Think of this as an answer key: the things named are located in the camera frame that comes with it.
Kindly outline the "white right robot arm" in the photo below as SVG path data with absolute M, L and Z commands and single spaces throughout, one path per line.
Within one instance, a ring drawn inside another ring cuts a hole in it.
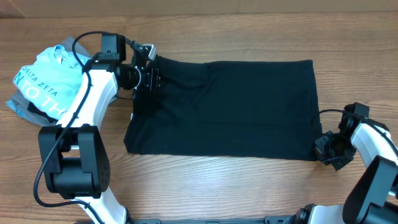
M 397 223 L 397 146 L 388 127 L 369 118 L 369 107 L 346 105 L 339 132 L 323 134 L 315 141 L 315 153 L 325 165 L 340 170 L 359 153 L 366 170 L 342 205 L 308 204 L 285 223 Z

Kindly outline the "black t-shirt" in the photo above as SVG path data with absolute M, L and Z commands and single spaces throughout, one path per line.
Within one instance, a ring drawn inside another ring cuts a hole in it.
M 164 82 L 138 94 L 124 137 L 136 154 L 314 161 L 322 127 L 313 62 L 155 61 Z

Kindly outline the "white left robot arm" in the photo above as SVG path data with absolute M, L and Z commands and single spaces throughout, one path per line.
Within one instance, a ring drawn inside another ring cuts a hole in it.
M 101 51 L 86 63 L 83 81 L 70 109 L 55 126 L 41 128 L 42 165 L 34 182 L 35 201 L 47 208 L 78 204 L 92 223 L 132 223 L 109 187 L 111 166 L 100 136 L 104 114 L 118 90 L 154 93 L 161 77 L 152 62 L 154 44 L 101 32 Z

